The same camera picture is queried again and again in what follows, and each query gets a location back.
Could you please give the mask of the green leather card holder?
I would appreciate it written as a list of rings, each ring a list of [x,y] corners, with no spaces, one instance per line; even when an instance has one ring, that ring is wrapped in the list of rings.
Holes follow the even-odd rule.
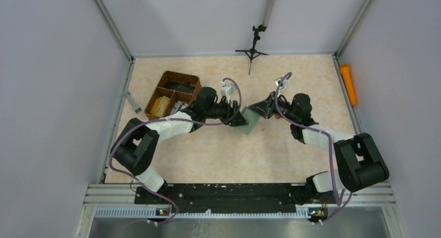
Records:
[[[242,110],[241,115],[244,117],[247,123],[245,125],[235,126],[234,129],[242,132],[245,135],[249,135],[261,116],[250,110],[248,107],[245,107]]]

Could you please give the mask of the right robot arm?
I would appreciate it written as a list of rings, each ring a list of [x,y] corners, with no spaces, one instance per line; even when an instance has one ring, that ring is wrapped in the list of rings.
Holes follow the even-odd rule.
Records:
[[[357,192],[390,177],[388,167],[368,133],[350,135],[323,127],[312,118],[312,105],[307,94],[299,93],[288,102],[284,95],[275,92],[263,101],[248,107],[265,119],[285,116],[290,122],[293,138],[331,152],[337,163],[334,169],[318,173],[306,179],[306,192],[310,196],[319,193],[347,190]]]

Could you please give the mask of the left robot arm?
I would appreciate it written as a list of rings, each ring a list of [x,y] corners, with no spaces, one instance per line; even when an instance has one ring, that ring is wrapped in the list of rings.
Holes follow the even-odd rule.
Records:
[[[151,164],[157,144],[207,126],[207,120],[217,120],[216,125],[231,127],[247,125],[240,113],[241,100],[230,98],[232,93],[239,91],[235,84],[224,84],[218,100],[214,88],[203,87],[189,106],[170,116],[146,122],[131,119],[111,148],[109,161],[116,160],[136,181],[158,192],[166,182]]]

